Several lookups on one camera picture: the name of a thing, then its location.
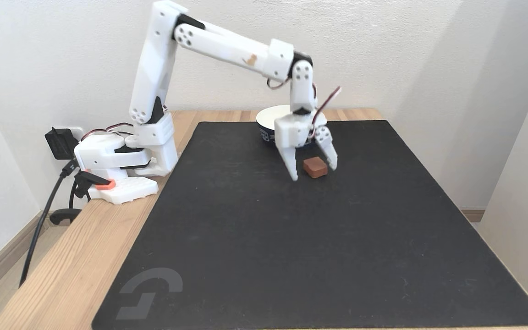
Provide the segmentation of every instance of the logo on mat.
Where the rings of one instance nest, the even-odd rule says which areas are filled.
[[[150,268],[128,280],[119,293],[132,294],[140,284],[153,278],[165,280],[168,283],[168,292],[182,291],[182,278],[178,272],[170,268]],[[115,319],[145,319],[148,316],[155,295],[155,292],[142,293],[138,305],[121,307]]]
[[[262,135],[262,139],[266,142],[270,141],[270,136],[268,135],[268,132],[266,132],[263,129],[260,129],[260,135]]]

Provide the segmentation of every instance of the black bracket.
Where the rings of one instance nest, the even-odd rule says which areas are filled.
[[[100,184],[102,186],[110,184],[111,181],[102,178],[100,176],[93,175],[89,172],[79,172],[75,175],[75,181],[77,181],[77,188],[75,189],[75,196],[83,198],[87,194],[87,190],[94,184]]]
[[[80,211],[80,209],[57,209],[50,215],[50,222],[58,226],[62,220],[68,219],[73,223]]]
[[[193,17],[187,16],[187,15],[185,15],[183,13],[183,14],[178,15],[178,17],[176,18],[176,23],[174,23],[174,29],[172,30],[172,35],[170,36],[170,38],[172,38],[172,40],[176,40],[174,38],[174,31],[176,31],[176,28],[179,25],[181,25],[181,24],[188,24],[188,25],[191,25],[192,27],[196,27],[196,28],[199,28],[201,30],[205,29],[205,24],[203,24],[203,23],[197,21],[196,19],[194,19]]]
[[[307,61],[308,63],[310,63],[311,67],[313,67],[313,59],[309,55],[295,52],[293,55],[293,62],[291,63],[291,67],[289,68],[289,78],[293,77],[293,67],[297,62],[301,60]]]

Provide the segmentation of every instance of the wooden table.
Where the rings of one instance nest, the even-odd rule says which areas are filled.
[[[256,113],[175,111],[176,149],[184,150],[200,121],[255,121]],[[382,119],[374,109],[337,109],[325,115],[329,121]],[[158,179],[161,189],[167,179]],[[123,205],[103,200],[88,203],[1,312],[0,329],[90,329],[157,197]],[[511,327],[525,329],[528,326]]]

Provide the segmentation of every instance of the brown cube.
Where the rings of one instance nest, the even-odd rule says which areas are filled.
[[[302,161],[302,166],[312,178],[322,177],[327,174],[327,164],[319,157],[313,157]]]

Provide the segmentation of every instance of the black clamp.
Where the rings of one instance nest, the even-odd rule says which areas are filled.
[[[75,196],[79,198],[83,198],[87,194],[88,189],[94,184],[107,185],[111,183],[105,178],[82,171],[75,175],[75,181],[77,182]],[[50,222],[59,225],[62,220],[69,219],[73,223],[80,211],[81,209],[57,209],[50,215]]]

